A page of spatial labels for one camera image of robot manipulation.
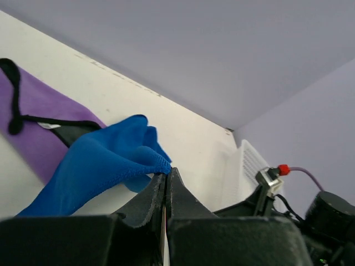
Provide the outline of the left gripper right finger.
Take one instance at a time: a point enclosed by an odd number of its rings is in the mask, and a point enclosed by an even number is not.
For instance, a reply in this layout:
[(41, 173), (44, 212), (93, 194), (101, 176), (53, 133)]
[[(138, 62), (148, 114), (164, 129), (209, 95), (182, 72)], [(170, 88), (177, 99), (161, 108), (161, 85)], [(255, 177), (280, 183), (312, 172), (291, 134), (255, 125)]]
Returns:
[(298, 228), (281, 217), (220, 218), (185, 187), (166, 179), (170, 265), (312, 265)]

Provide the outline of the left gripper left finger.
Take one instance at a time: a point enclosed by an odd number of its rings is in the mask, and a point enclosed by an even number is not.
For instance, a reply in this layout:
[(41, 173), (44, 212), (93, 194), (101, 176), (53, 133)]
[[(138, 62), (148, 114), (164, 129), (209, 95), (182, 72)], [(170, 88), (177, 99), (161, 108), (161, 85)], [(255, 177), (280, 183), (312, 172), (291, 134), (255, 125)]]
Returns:
[(116, 212), (1, 221), (1, 265), (163, 265), (166, 175)]

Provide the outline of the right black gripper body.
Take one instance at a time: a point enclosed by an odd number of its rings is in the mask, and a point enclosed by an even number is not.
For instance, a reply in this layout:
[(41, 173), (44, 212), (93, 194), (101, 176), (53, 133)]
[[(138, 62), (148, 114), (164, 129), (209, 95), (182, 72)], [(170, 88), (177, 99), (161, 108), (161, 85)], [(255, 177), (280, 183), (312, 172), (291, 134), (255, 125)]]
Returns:
[(258, 186), (244, 201), (215, 214), (287, 218), (300, 230), (313, 265), (354, 265), (354, 206), (333, 193), (318, 192), (301, 218), (284, 196), (262, 198)]

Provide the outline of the blue towel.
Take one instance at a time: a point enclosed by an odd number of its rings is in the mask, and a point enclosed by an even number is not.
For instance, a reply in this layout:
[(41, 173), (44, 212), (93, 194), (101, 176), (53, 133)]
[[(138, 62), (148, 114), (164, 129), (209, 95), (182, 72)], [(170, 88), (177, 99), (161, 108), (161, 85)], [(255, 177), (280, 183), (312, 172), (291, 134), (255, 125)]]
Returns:
[(77, 139), (50, 181), (18, 217), (70, 216), (94, 197), (130, 179), (168, 174), (171, 159), (157, 129), (133, 115)]

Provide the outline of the purple towel black trim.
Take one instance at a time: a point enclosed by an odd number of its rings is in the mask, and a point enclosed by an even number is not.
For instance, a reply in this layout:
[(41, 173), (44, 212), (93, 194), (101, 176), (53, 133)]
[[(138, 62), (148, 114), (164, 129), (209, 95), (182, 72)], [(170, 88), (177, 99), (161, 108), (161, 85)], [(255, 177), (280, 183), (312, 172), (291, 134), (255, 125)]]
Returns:
[(1, 59), (1, 134), (44, 184), (76, 139), (104, 127), (82, 104)]

